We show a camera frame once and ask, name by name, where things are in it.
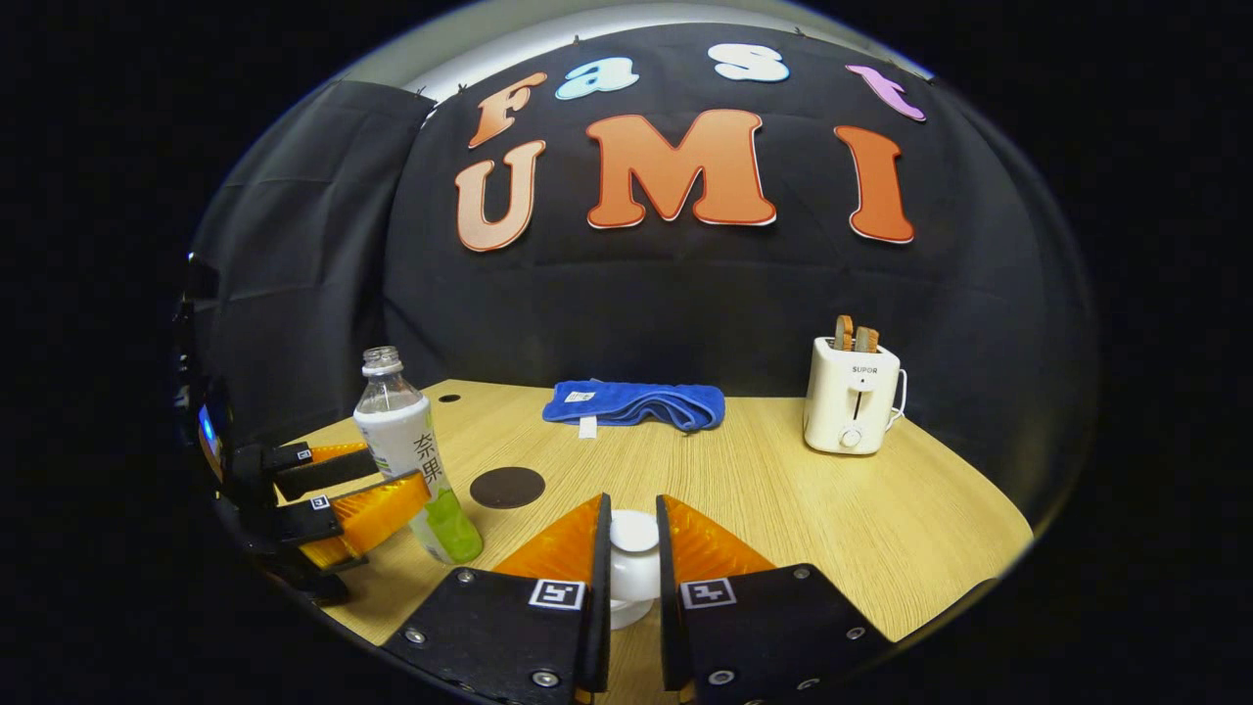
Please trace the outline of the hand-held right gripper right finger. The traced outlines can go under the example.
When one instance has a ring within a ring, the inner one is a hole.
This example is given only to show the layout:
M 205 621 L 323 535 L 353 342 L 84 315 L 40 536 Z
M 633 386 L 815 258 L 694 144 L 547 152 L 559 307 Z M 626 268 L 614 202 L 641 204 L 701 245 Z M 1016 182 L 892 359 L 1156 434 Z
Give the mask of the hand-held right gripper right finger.
M 679 705 L 838 705 L 893 642 L 818 567 L 777 566 L 684 501 L 655 498 L 662 667 Z

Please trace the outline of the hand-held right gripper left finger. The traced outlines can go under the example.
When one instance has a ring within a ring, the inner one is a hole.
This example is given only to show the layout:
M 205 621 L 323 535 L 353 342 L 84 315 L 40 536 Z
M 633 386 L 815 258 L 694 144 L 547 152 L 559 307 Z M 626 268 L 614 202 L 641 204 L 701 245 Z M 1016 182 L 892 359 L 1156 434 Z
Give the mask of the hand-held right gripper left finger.
M 610 655 L 611 498 L 569 510 L 492 570 L 452 570 L 383 651 L 471 705 L 594 705 Z

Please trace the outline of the white teacup lid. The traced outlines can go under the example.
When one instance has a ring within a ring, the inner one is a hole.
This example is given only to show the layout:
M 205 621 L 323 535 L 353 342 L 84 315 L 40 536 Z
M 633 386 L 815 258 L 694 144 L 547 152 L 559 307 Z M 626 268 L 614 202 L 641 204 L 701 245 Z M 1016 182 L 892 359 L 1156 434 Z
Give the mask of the white teacup lid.
M 610 597 L 643 602 L 662 594 L 662 532 L 653 513 L 614 508 L 609 528 Z

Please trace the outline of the clear water bottle green label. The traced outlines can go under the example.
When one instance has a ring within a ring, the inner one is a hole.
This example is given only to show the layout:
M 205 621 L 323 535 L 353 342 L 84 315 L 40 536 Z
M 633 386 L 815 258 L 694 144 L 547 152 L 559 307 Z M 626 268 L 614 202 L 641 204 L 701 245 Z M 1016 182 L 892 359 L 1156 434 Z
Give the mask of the clear water bottle green label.
M 353 419 L 388 480 L 410 480 L 420 491 L 419 508 L 408 521 L 411 533 L 431 557 L 466 565 L 482 553 L 484 541 L 444 472 L 430 399 L 403 379 L 393 347 L 363 353 L 366 388 Z

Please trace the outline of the dark round coaster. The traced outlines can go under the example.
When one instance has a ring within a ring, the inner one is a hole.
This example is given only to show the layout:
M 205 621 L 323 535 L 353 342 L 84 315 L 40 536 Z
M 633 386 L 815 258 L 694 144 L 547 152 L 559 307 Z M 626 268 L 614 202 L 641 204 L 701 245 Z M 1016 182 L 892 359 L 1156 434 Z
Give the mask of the dark round coaster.
M 544 477 L 528 467 L 497 467 L 476 477 L 470 487 L 474 501 L 486 508 L 520 508 L 540 498 Z

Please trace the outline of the blue folded towel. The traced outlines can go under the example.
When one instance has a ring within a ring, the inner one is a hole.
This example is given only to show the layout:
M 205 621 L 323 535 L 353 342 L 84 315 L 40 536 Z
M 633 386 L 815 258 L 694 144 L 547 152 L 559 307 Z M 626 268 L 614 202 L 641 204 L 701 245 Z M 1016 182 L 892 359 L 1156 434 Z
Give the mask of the blue folded towel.
M 720 427 L 725 397 L 707 384 L 561 381 L 553 389 L 553 399 L 543 407 L 541 418 L 561 425 L 595 418 L 600 427 L 635 427 L 645 419 L 658 419 L 690 435 Z

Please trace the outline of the white toaster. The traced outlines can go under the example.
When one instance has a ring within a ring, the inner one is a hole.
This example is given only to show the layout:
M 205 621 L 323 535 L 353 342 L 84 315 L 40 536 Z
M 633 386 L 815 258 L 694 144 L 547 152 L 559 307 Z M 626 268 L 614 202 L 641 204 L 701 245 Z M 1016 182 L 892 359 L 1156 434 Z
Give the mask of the white toaster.
M 803 442 L 833 455 L 876 455 L 903 416 L 908 378 L 903 363 L 878 353 L 841 352 L 832 338 L 812 341 L 809 388 L 802 418 Z

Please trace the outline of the black backdrop cloth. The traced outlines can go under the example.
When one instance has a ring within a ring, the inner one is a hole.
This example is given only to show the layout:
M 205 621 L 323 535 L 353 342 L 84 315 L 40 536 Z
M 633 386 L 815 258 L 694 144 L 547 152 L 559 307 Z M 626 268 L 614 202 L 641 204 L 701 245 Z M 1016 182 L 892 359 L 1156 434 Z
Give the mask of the black backdrop cloth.
M 342 76 L 234 165 L 190 259 L 246 442 L 345 418 L 383 346 L 421 387 L 799 397 L 838 316 L 1031 525 L 1095 423 L 1091 289 L 1027 157 L 944 83 L 777 28 L 568 40 L 444 96 Z

